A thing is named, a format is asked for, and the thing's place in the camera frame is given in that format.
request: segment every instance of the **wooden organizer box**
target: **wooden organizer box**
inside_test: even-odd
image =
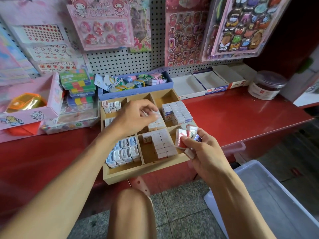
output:
[[[155,104],[160,112],[162,112],[162,105],[170,102],[180,101],[178,95],[173,89],[159,90],[150,93],[143,93],[133,96],[121,97],[108,100],[109,102],[120,101],[122,107],[131,100],[141,100],[147,99]],[[104,120],[106,118],[115,117],[117,112],[105,113],[101,106],[101,130],[104,129]],[[166,129],[171,135],[173,143],[175,144],[176,130],[181,128],[181,125],[173,126],[171,121],[165,123]],[[138,138],[138,150],[140,153],[141,160],[139,162],[132,162],[119,166],[117,168],[111,169],[106,163],[103,164],[103,179],[104,181],[111,185],[122,180],[126,180],[132,177],[137,177],[146,173],[150,173],[159,169],[163,169],[178,163],[188,161],[189,158],[184,154],[184,150],[178,149],[178,155],[158,159],[157,153],[155,151],[154,145],[152,143],[143,143],[142,134],[148,132],[147,127],[136,133],[135,136]]]

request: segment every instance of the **transparent round jar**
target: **transparent round jar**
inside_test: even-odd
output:
[[[284,76],[272,71],[262,70],[257,72],[255,79],[248,87],[248,92],[253,97],[261,100],[272,100],[287,84]]]

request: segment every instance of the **pegboard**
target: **pegboard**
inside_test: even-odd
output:
[[[130,53],[128,48],[124,49],[112,49],[103,51],[90,51],[87,52],[87,57],[95,74],[105,75],[110,74],[114,76],[131,74],[137,72],[146,72],[161,66],[164,66],[165,57],[165,0],[150,0],[150,15],[151,15],[151,39],[152,39],[152,51]],[[0,28],[4,28],[12,40],[19,47],[18,42],[6,27],[3,20],[0,18]],[[68,27],[66,30],[67,35],[72,36],[72,39],[77,38],[77,34],[73,27]],[[210,66],[240,63],[242,59],[238,60],[223,60],[223,61],[211,61],[199,65],[181,66],[171,68],[168,73],[171,75],[179,73],[187,73],[194,70],[205,69]],[[32,78],[36,78],[39,75],[30,75]]]

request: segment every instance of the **person's left hand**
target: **person's left hand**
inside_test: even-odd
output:
[[[157,112],[158,108],[149,100],[129,101],[118,111],[109,127],[114,128],[119,140],[134,135],[158,119],[158,115],[152,110]]]

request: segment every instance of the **granite floor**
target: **granite floor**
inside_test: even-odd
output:
[[[307,162],[316,160],[319,153],[299,136],[288,136],[258,160],[319,220],[318,170]],[[203,199],[208,191],[205,182],[197,180],[151,196],[158,238],[226,238]],[[77,221],[68,238],[106,238],[109,214],[105,211]]]

